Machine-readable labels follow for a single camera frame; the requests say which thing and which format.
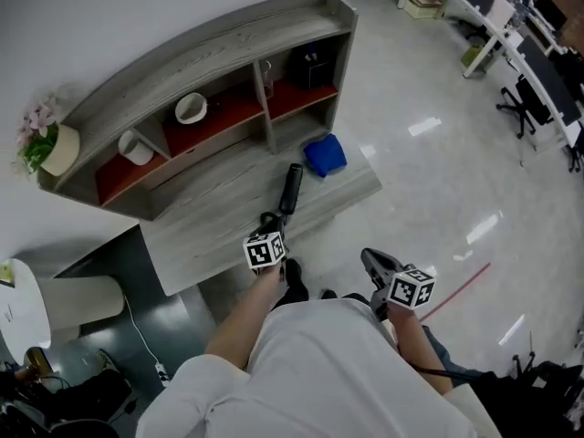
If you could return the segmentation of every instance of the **white shirt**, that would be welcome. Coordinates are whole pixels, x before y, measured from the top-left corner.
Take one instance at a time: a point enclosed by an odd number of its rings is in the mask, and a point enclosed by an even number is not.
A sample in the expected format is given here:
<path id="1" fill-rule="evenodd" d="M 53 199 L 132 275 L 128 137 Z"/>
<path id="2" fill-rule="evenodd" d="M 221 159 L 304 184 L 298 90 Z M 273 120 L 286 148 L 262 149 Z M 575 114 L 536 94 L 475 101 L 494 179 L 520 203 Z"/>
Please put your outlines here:
<path id="1" fill-rule="evenodd" d="M 142 415 L 137 436 L 479 435 L 400 357 L 371 310 L 342 298 L 274 310 L 247 372 L 213 355 L 187 360 Z"/>

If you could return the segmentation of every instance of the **white cable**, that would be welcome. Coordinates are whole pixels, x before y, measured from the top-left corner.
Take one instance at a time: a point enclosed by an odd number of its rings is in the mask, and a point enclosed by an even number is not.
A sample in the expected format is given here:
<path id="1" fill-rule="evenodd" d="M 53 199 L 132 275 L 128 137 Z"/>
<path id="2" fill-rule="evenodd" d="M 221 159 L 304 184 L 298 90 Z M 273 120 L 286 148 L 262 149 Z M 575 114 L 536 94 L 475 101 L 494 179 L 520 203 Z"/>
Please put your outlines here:
<path id="1" fill-rule="evenodd" d="M 131 324 L 134 325 L 134 328 L 136 328 L 136 330 L 138 331 L 138 334 L 140 334 L 140 337 L 142 339 L 142 342 L 144 343 L 144 346 L 146 347 L 146 350 L 150 353 L 150 355 L 152 355 L 152 357 L 156 360 L 156 363 L 160 363 L 158 361 L 158 358 L 152 353 L 152 351 L 150 350 L 150 348 L 148 347 L 148 343 L 146 342 L 146 339 L 144 338 L 144 336 L 142 335 L 142 331 L 140 331 L 140 328 L 138 328 L 138 326 L 136 326 L 136 321 L 134 321 L 134 316 L 131 313 L 131 308 L 130 308 L 130 302 L 128 301 L 128 298 L 126 297 L 126 294 L 124 294 L 124 299 L 126 300 L 126 305 L 128 306 L 128 310 L 130 311 L 130 319 L 131 319 Z"/>

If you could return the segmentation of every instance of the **red line on floor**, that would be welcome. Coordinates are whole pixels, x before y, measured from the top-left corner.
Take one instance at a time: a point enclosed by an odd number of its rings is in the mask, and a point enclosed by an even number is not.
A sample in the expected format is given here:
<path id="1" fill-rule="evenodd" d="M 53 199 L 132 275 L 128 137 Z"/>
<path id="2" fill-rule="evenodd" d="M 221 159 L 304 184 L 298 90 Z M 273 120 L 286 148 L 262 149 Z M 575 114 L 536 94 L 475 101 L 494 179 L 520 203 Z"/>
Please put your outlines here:
<path id="1" fill-rule="evenodd" d="M 491 263 L 487 263 L 486 265 L 484 265 L 481 269 L 479 269 L 479 271 L 474 276 L 472 276 L 464 284 L 462 284 L 458 289 L 456 289 L 445 301 L 438 304 L 437 307 L 434 307 L 432 310 L 430 310 L 430 312 L 426 313 L 422 318 L 420 318 L 420 321 L 422 322 L 425 319 L 431 317 L 440 308 L 442 308 L 444 305 L 446 305 L 448 302 L 450 302 L 453 298 L 455 298 L 458 294 L 460 294 L 463 290 L 465 290 L 467 287 L 469 287 L 471 284 L 473 284 L 475 279 L 477 279 L 479 276 L 481 276 L 486 271 L 486 269 L 490 266 L 491 266 Z"/>

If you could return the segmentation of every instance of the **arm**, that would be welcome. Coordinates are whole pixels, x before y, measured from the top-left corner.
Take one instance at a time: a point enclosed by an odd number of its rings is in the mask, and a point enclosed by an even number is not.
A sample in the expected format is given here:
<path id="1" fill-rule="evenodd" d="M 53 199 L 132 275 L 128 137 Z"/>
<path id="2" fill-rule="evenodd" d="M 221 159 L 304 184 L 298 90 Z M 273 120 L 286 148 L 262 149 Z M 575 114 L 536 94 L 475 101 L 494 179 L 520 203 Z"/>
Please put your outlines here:
<path id="1" fill-rule="evenodd" d="M 418 367 L 430 370 L 444 370 L 430 341 L 423 332 L 422 325 L 413 311 L 390 305 L 388 319 L 395 327 L 398 348 L 404 360 Z M 420 373 L 442 396 L 453 389 L 449 378 Z"/>
<path id="2" fill-rule="evenodd" d="M 264 270 L 246 290 L 204 351 L 244 369 L 280 285 L 280 264 Z"/>

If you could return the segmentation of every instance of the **foot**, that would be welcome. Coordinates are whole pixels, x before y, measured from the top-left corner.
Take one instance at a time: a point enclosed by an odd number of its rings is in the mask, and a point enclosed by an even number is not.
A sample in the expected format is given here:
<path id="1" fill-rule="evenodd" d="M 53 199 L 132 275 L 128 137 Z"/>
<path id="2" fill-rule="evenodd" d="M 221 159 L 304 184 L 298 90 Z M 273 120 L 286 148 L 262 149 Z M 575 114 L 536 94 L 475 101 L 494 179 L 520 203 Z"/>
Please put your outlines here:
<path id="1" fill-rule="evenodd" d="M 320 294 L 320 299 L 321 300 L 329 300 L 331 298 L 339 298 L 337 296 L 337 292 L 335 292 L 334 290 L 331 290 L 329 288 L 326 288 L 322 291 L 322 294 Z"/>
<path id="2" fill-rule="evenodd" d="M 101 363 L 102 370 L 114 370 L 117 373 L 120 373 L 108 352 L 104 349 L 99 349 L 96 355 L 98 356 L 99 363 Z"/>
<path id="3" fill-rule="evenodd" d="M 286 260 L 286 282 L 290 289 L 306 295 L 306 300 L 308 300 L 308 289 L 302 282 L 302 267 L 293 258 Z"/>

